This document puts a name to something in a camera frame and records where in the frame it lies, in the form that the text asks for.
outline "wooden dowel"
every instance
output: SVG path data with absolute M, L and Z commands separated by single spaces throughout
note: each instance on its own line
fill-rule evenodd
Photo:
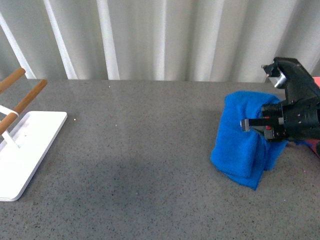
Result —
M 44 89 L 44 87 L 47 85 L 47 80 L 42 79 L 40 82 L 38 82 L 37 85 L 34 86 L 34 88 L 21 100 L 21 102 L 18 103 L 17 106 L 13 109 L 13 111 L 17 112 L 18 114 L 21 114 L 23 110 L 32 102 L 33 99 Z
M 47 81 L 42 79 L 34 88 L 18 103 L 13 109 L 18 114 L 21 114 L 23 110 L 32 102 L 33 99 L 44 89 L 47 85 Z M 0 135 L 2 135 L 8 127 L 18 118 L 18 116 L 11 112 L 0 122 Z
M 18 116 L 13 112 L 10 112 L 9 115 L 5 116 L 5 118 L 0 121 L 0 135 L 2 135 L 17 118 Z
M 4 80 L 0 82 L 0 94 L 2 94 L 7 88 L 9 88 L 12 84 L 15 83 L 19 78 L 21 78 L 26 73 L 22 67 L 19 67 L 9 76 L 7 76 Z

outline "drying rack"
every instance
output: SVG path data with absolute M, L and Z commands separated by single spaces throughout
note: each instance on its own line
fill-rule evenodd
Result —
M 18 68 L 0 82 L 0 94 L 25 74 Z M 11 132 L 10 125 L 47 85 L 42 79 L 14 109 L 0 105 L 6 117 L 0 122 L 0 201 L 18 200 L 45 157 L 61 127 L 67 119 L 66 112 L 29 111 Z

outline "table surface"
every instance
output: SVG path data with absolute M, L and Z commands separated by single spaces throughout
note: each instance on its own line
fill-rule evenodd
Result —
M 237 90 L 284 98 L 270 83 L 49 80 L 24 113 L 68 118 L 22 197 L 0 202 L 0 239 L 319 239 L 320 160 L 306 146 L 289 143 L 256 191 L 212 165 Z

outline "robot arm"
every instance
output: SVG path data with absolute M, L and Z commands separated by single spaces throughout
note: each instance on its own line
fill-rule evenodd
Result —
M 320 139 L 320 88 L 297 59 L 273 61 L 261 67 L 276 88 L 284 89 L 285 100 L 262 105 L 261 118 L 241 120 L 242 130 L 252 129 L 268 142 Z

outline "blue cloth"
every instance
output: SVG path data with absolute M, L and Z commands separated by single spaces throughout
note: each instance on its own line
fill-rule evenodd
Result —
M 261 117 L 263 104 L 276 104 L 274 95 L 237 91 L 224 99 L 211 161 L 215 167 L 233 181 L 257 189 L 264 170 L 271 170 L 287 141 L 269 143 L 253 130 L 242 131 L 242 119 Z

